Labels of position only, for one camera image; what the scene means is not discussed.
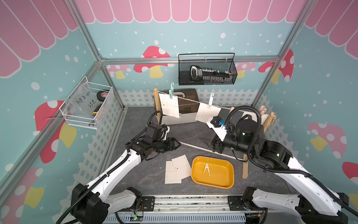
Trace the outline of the white clothespin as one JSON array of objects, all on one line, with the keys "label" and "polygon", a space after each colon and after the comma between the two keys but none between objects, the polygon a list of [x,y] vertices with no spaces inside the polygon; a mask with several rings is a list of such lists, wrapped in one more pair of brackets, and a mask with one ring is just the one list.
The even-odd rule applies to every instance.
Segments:
[{"label": "white clothespin", "polygon": [[208,103],[208,109],[210,109],[213,105],[213,97],[214,97],[214,93],[211,93],[210,98],[209,98],[209,103]]},{"label": "white clothespin", "polygon": [[204,173],[207,173],[209,176],[211,176],[210,167],[208,163],[205,164]]}]

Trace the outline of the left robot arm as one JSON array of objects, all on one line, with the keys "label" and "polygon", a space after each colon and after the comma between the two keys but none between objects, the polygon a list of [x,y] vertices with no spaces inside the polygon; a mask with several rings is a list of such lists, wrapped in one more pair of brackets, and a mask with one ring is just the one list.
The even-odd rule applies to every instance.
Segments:
[{"label": "left robot arm", "polygon": [[61,224],[68,215],[75,219],[70,223],[101,224],[105,219],[122,209],[137,211],[142,206],[142,194],[134,187],[128,187],[122,193],[110,193],[119,182],[142,161],[150,161],[150,154],[160,155],[178,149],[181,143],[168,137],[169,126],[152,122],[152,118],[161,111],[155,111],[147,121],[145,128],[125,143],[123,154],[102,174],[88,184],[78,184],[71,195],[69,208],[56,223]]}]

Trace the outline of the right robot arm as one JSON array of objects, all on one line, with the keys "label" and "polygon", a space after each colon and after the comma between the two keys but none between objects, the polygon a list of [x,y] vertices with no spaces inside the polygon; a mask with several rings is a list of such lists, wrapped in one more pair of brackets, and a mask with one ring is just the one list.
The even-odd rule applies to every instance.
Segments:
[{"label": "right robot arm", "polygon": [[204,108],[205,112],[199,112],[196,119],[214,130],[215,137],[209,143],[213,152],[222,153],[225,149],[242,152],[247,161],[263,172],[281,177],[296,190],[296,194],[277,194],[247,187],[240,201],[243,208],[286,212],[306,224],[346,224],[346,212],[357,215],[346,194],[328,189],[284,145],[264,138],[262,116],[256,108],[235,107],[226,119],[211,113],[211,106]]}]

